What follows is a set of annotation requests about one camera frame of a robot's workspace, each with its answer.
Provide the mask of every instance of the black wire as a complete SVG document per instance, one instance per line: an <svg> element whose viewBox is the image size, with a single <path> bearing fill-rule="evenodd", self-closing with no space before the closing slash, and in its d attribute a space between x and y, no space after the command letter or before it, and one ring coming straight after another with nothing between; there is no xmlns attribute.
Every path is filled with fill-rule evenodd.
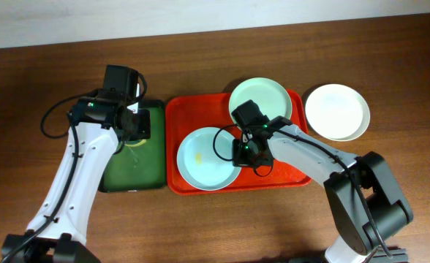
<svg viewBox="0 0 430 263"><path fill-rule="evenodd" d="M135 103L141 101L143 99L143 97L145 96L145 94L147 93L147 82L144 78L144 76L139 73L139 77L142 80L142 84L143 84L143 91L142 93L135 99ZM64 132L63 134L60 135L51 135L48 134L45 131L44 125L46 122L46 118L50 115L50 113L56 109L59 105L68 102L70 100L73 99L77 99L80 98L82 96L96 96L98 93L98 89L95 89L91 92L85 93L85 94L78 94L78 95L74 95L71 96L69 98L66 99L62 99L60 102L57 102L56 104L54 104L41 118L41 123L39 124L39 128L41 129L41 132L48 138L51 139L59 139L62 137L65 137L69 134L68 131ZM59 210L61 209L62 203L64 202L64 199L67 195L67 192L69 191L69 187L70 184L72 182L72 179L74 177L74 173L75 173L75 168L77 167L77 162L78 162L78 155L79 155L79 149L78 149L78 134L77 134L77 130L75 129L75 126L72 123L72 116L67 114L67 118L69 120L69 124L70 124L70 128L72 130L72 134L74 137L74 144L75 144L75 153L73 153L73 161L72 161L72 166L70 167L70 171L69 171L69 176L67 177L67 181L64 185L64 189L62 190L61 196L59 197L59 200L56 204L56 206L54 207L53 212L51 213L51 215L49 217L46 218L46 222L40 226L31 236L29 236L27 239L25 239L23 241L23 243L21 243L20 245L18 245L17 247L13 248L2 260L1 263L6 263L8 262L17 252L19 252L20 250L24 249L31 241L34 240L34 238L36 238L42 231L44 231L49 224L54 221L54 218L56 217L57 213L59 212ZM122 141L121 147L119 148L119 150L117 150L114 154L118 154L120 152L122 152L122 150L124 149L124 146L126 145L125 141Z"/></svg>
<svg viewBox="0 0 430 263"><path fill-rule="evenodd" d="M46 218L46 222L37 229L31 236L29 236L27 239L25 239L20 245L17 245L15 248L13 248L2 260L1 263L8 262L17 252L24 249L35 237L37 237L43 230L45 230L49 224L54 221L54 218L56 217L58 211L61 209L62 203L64 202L64 199L66 198L67 191L69 190L70 183L72 182L72 179L74 177L75 168L77 167L78 162L78 135L77 130L75 129L75 126L72 124L72 117L67 114L67 118L69 119L70 128L72 130L72 134L74 137L74 151L75 154L73 154L73 160L72 160L72 166L70 167L69 176L67 177L67 181L64 185L64 189L62 190L61 196L59 197L59 200L54 207L53 212L50 216Z"/></svg>
<svg viewBox="0 0 430 263"><path fill-rule="evenodd" d="M325 149L323 146L321 146L315 142L312 142L310 140L299 137L298 135L289 134L289 133L282 131L280 129L275 129L272 127L264 127L264 126L249 126L248 128L270 129L272 131L281 133L285 136L288 136L290 138L293 138L293 139L301 141L301 142L305 142L309 145L312 145L312 146L318 148L319 150L321 150L322 152L327 154L329 157L331 157L334 161L336 161L344 169L345 173L348 175L348 177L349 177L349 179L353 185L353 188L355 188L355 190L357 191L358 196L360 197L361 204L363 205L363 208L366 212L366 215L368 216L369 223L371 224L371 228L373 229L374 234L376 235L376 238L377 238L379 244L382 246L382 249L384 250L385 254L388 256L388 258L392 259L392 257L393 257L392 253L389 251L389 248L385 244L384 240L381 237L381 234L379 233L379 230L377 229L376 223L374 222L371 211L368 207L368 203L366 202L366 198L364 197L364 194L360 189L359 183L356 181L355 176L352 174L350 169L348 169L348 167L343 163L342 160L340 160L340 158L338 156L334 155L333 153L331 153L330 151Z"/></svg>
<svg viewBox="0 0 430 263"><path fill-rule="evenodd" d="M373 259L373 257L374 257L374 255L378 252L378 251L380 251L380 249L378 248L378 249L374 249L374 251L372 251L366 258L365 258L365 260L363 261L363 262L361 262L361 263L369 263L372 259Z"/></svg>
<svg viewBox="0 0 430 263"><path fill-rule="evenodd" d="M267 174L267 175L270 175L273 169L274 169L274 165L272 164L272 166L271 166L271 170L270 170L270 171L268 171L268 174ZM256 174L256 175L257 175L257 176L259 176L259 177L265 177L265 176L267 176L267 175L259 175L259 173L257 173L257 168L252 168L252 170L254 170L254 174Z"/></svg>
<svg viewBox="0 0 430 263"><path fill-rule="evenodd" d="M115 155L115 154L119 154L120 152L122 152L122 150L124 149L124 146L126 145L126 141L121 141L121 147L117 150L117 151L115 151L114 153L113 153L113 155Z"/></svg>
<svg viewBox="0 0 430 263"><path fill-rule="evenodd" d="M215 142L216 142L216 137L218 136L218 134L220 133L220 132L222 132L222 131L224 131L225 129L227 129L227 128L230 128L230 127L234 127L234 126L237 126L237 124L231 124L231 125L226 125L225 127L223 127L223 128L221 128L220 130L218 130L217 132L216 132L216 134L215 134L215 137L214 137L214 143L213 143L213 148L214 148L214 152L215 152L215 154L218 156L218 158L220 158L221 160L223 160L223 161L232 161L233 159L234 159L234 157L233 158L231 158L231 159L226 159L226 158L224 158L224 157L222 157L222 156L220 156L219 154L218 154L218 152L216 151L216 148L215 148Z"/></svg>
<svg viewBox="0 0 430 263"><path fill-rule="evenodd" d="M85 93L85 94L78 94L78 95L74 95L74 96L71 96L71 97L69 97L69 98L66 98L66 99L63 99L63 100L61 100L60 102L58 102L58 103L56 103L56 104L54 104L44 115L43 115L43 117L41 118L41 123L39 124L39 128L41 129L41 132L46 136L46 137L48 137L48 138L51 138L51 139L58 139L58 138L62 138L62 137L65 137L65 136L67 136L67 134L68 134L68 130L66 131L66 132L64 132L63 134L60 134L60 135L51 135L51 134L48 134L46 131L45 131L45 122L46 122L46 118L50 115L50 113L54 110L54 109L56 109L59 105L61 105L61 104L63 104L63 103L65 103L65 102L68 102L68 101L70 101L70 100L73 100L73 99L76 99L76 98L80 98L80 97L82 97L82 96L96 96L96 94L97 94L97 92L98 92L98 90L96 89L96 90L93 90L93 91L90 91L90 92L88 92L88 93Z"/></svg>

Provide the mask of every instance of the white plate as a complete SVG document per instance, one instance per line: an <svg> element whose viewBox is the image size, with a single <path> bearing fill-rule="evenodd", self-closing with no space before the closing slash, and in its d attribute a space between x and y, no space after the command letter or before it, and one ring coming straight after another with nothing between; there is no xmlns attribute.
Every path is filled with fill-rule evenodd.
<svg viewBox="0 0 430 263"><path fill-rule="evenodd" d="M252 99L260 109L260 112L272 120L275 117L283 116L291 118L293 106L288 92L273 80L264 77L255 77L239 84L231 93L229 111L230 117L235 123L231 112Z"/></svg>
<svg viewBox="0 0 430 263"><path fill-rule="evenodd" d="M201 128L184 138L179 146L177 164L184 180L205 191L214 191L229 186L239 175L240 167L231 161L218 158L213 150L213 141L219 128ZM216 138L216 151L220 156L231 159L231 144L234 136L222 131Z"/></svg>
<svg viewBox="0 0 430 263"><path fill-rule="evenodd" d="M306 101L309 125L321 136L335 141L354 140L369 125L371 113L364 98L339 84L315 89Z"/></svg>

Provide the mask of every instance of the brown wooden surface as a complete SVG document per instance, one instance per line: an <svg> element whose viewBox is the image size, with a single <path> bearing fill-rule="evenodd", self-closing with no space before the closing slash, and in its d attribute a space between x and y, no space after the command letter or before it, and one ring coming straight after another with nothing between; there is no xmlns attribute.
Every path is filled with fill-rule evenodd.
<svg viewBox="0 0 430 263"><path fill-rule="evenodd" d="M61 161L65 139L43 137L40 118L59 99L101 87L106 64L140 70L148 97L166 102L257 76L299 94L322 83L355 88L371 109L368 131L352 142L311 134L386 158L415 213L388 244L430 262L430 14L0 50L0 247L23 233ZM67 128L66 109L50 132ZM98 193L87 236L102 262L245 262L324 250L337 231L310 183L195 197Z"/></svg>

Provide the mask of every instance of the yellow food residue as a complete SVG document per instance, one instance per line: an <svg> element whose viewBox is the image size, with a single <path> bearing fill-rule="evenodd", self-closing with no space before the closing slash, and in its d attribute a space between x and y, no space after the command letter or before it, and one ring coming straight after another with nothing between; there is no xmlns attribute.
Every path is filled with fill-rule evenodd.
<svg viewBox="0 0 430 263"><path fill-rule="evenodd" d="M142 144L144 144L144 143L146 143L147 142L147 140L141 140L141 141L139 141L138 143L136 143L136 144L126 144L126 146L127 147L139 147L139 146L141 146Z"/></svg>
<svg viewBox="0 0 430 263"><path fill-rule="evenodd" d="M199 165L202 164L202 154L198 153L195 155L195 163Z"/></svg>

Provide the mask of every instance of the plate rim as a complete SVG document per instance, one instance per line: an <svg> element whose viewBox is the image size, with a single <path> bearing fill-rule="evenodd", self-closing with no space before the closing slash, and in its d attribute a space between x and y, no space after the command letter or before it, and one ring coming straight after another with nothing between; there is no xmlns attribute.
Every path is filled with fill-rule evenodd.
<svg viewBox="0 0 430 263"><path fill-rule="evenodd" d="M193 184L191 184L187 179L186 179L186 177L184 176L184 174L181 172L181 168L180 168L180 160L182 161L182 153L181 153L181 151L182 151L182 149L183 149L183 147L185 146L185 145L187 145L188 143L189 143L189 141L190 140L193 140L193 136L195 136L196 135L196 133L201 133L201 132L204 132L204 131L207 131L207 132L214 132L214 135L215 135L215 133L217 132L217 131L219 131L219 129L220 128L216 128L216 127L203 127L203 128L199 128L199 129L196 129L196 130L194 130L194 131L192 131L191 133L189 133L184 139L183 139L183 141L181 142L181 144L179 145L179 148L178 148L178 152L177 152L177 154L176 154L176 166L177 166L177 168L178 168L178 171L179 171L179 174L181 175L181 177L184 179L184 181L186 181L186 183L188 183L190 186L192 186L192 187L194 187L194 188L197 188L197 189L199 189L199 190L203 190L203 191L216 191L216 190L220 190L220 189L223 189L223 188L225 188L225 187L227 187L227 186L229 186L232 182L234 182L235 180L236 180L236 178L238 178L238 176L239 176L239 174L241 173L241 167L233 167L233 171L231 172L231 174L230 175L232 175L233 173L236 173L236 175L233 177L233 179L231 180L231 181L229 181L229 182L227 182L227 184L225 185L225 186L220 186L220 187L216 187L216 188L213 188L213 189L204 189L204 188L200 188L200 187L197 187L197 186L194 186ZM235 139L235 137L231 134L231 133L229 133L228 131L225 131L225 130L223 130L223 131L221 131L220 133L219 133L219 135L218 136L220 136L220 135L222 135L222 136L224 136L224 137L228 137L228 139L229 140L234 140Z"/></svg>
<svg viewBox="0 0 430 263"><path fill-rule="evenodd" d="M361 124L360 124L360 126L352 133L352 134L350 134L350 135L348 135L348 136L346 136L346 137L342 137L342 138L332 138L332 137L328 137L328 136L325 136L322 132L318 132L318 130L316 130L314 127L313 127L313 125L309 122L309 118L308 118L308 102L310 102L310 98L311 98L311 96L316 92L316 91L318 91L318 90L320 90L320 89L324 89L324 88L327 88L328 86L339 86L339 87L341 87L341 88L346 88L346 89L348 89L348 90L350 90L350 91L352 91L355 95L358 95L358 99L357 99L357 101L358 101L358 103L359 103L359 105L363 108L363 110L362 110L362 121L361 121ZM364 133L365 133L365 131L368 129L368 127L369 127L369 123L371 122L371 110L369 109L369 106L368 106L368 102L366 102L366 100L364 99L364 97L359 93L359 92L357 92L355 89L353 89L353 88L351 88L351 87L349 87L349 86L347 86L347 85L343 85L343 84L338 84L338 83L329 83L329 84L325 84L325 85L321 85L321 86L319 86L319 87L317 87L316 89L314 89L309 95L308 95L308 98L306 99L306 102L305 102L305 104L304 104L304 113L305 113L305 116L306 116L306 120L307 120L307 123L311 126L311 128L315 131L315 132L317 132L320 136L322 136L322 137L324 137L324 138L326 138L326 139L328 139L328 140L333 140L333 141L336 141L336 142L348 142L348 141L351 141L351 140L355 140L355 139L358 139L361 135L363 135ZM359 134L357 134L357 135L355 135L355 136L353 136L353 137L351 137L352 135L354 135L354 133L356 133L358 130L360 130L361 129L361 127L362 126L364 126L364 129L363 129L363 131L361 131Z"/></svg>
<svg viewBox="0 0 430 263"><path fill-rule="evenodd" d="M291 102L291 98L290 98L290 95L287 92L287 89L283 85L281 85L280 83L276 82L275 80L269 79L267 77L252 77L252 78L249 78L249 79L247 79L247 80L239 83L236 86L236 88L231 92L230 100L228 102L228 112L230 114L231 121L233 123L235 123L235 119L231 115L231 112L234 110L234 109L231 108L232 107L232 101L233 101L232 100L233 95L236 96L237 93L240 92L240 87L241 86L247 85L247 83L255 82L255 81L259 81L259 80L270 82L272 85L269 84L268 87L272 87L272 88L275 88L276 90L281 91L281 93L283 94L284 100L287 102L288 116L284 116L284 117L287 118L287 119L291 119L291 116L293 115L293 103Z"/></svg>

